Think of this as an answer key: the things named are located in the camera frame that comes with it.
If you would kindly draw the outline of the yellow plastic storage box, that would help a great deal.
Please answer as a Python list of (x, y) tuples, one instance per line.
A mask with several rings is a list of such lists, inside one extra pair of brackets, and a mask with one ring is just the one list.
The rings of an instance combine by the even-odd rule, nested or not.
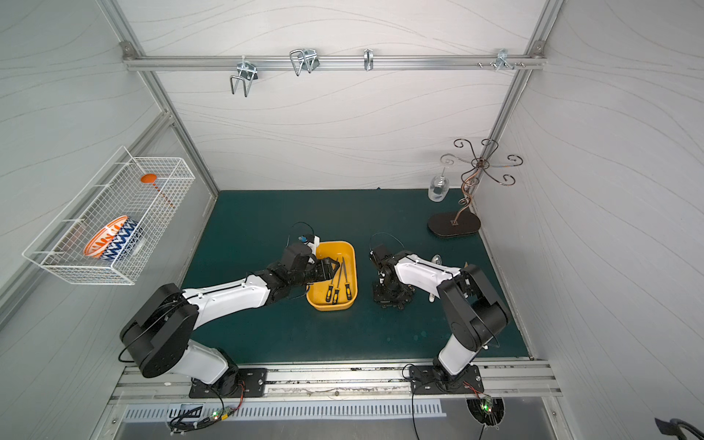
[(326, 292), (328, 286), (337, 280), (337, 275), (335, 275), (333, 280), (329, 280), (328, 282), (317, 282), (312, 284), (306, 292), (307, 302), (319, 312), (343, 311), (350, 308), (354, 304), (355, 300), (357, 300), (359, 292), (355, 249), (346, 241), (322, 242), (317, 247), (316, 256), (319, 259), (329, 257), (337, 260), (339, 263), (342, 262), (342, 258), (345, 258), (348, 280), (342, 280), (338, 304), (326, 303)]

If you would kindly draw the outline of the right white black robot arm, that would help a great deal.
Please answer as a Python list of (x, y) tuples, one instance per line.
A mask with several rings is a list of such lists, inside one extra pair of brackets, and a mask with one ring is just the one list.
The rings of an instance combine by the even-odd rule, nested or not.
[(383, 245), (370, 251), (370, 260), (379, 273), (372, 284), (373, 300), (381, 307), (401, 310), (417, 290), (443, 306), (451, 336), (434, 369), (444, 379), (464, 374), (480, 350), (511, 322), (510, 309), (475, 265), (447, 267), (406, 250), (393, 254)]

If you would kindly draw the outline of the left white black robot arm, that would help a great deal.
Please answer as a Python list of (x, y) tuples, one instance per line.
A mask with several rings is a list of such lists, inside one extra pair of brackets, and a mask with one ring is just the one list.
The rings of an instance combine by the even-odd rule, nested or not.
[(227, 315), (261, 308), (286, 298), (291, 288), (333, 280), (341, 263), (317, 258), (297, 241), (282, 258), (241, 280), (196, 289), (164, 284), (148, 298), (120, 333), (126, 353), (146, 379), (180, 374), (209, 386), (230, 386), (238, 366), (216, 348), (192, 338), (194, 330)]

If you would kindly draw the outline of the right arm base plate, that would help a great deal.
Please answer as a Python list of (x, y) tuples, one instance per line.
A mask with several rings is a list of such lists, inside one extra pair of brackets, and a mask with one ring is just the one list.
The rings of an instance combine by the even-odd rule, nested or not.
[(407, 364), (403, 377), (411, 383), (414, 395), (484, 394), (480, 369), (467, 365), (458, 375), (450, 375), (440, 366)]

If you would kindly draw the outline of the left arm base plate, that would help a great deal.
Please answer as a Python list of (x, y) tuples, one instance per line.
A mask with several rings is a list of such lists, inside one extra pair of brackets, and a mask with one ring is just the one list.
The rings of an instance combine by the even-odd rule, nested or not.
[(266, 368), (241, 368), (228, 371), (213, 384), (192, 379), (188, 393), (191, 399), (260, 398), (264, 395), (268, 370)]

